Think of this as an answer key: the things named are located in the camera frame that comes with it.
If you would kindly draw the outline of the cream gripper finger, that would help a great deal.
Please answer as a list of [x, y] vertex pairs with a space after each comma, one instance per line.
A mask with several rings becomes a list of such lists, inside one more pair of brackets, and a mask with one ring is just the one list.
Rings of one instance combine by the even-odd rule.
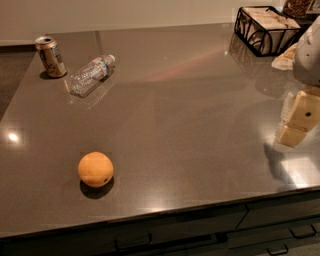
[[311, 131], [320, 121], [320, 97], [300, 91], [294, 100], [287, 124], [295, 129]]
[[306, 135], [305, 131], [283, 125], [276, 133], [276, 142], [287, 147], [296, 147]]

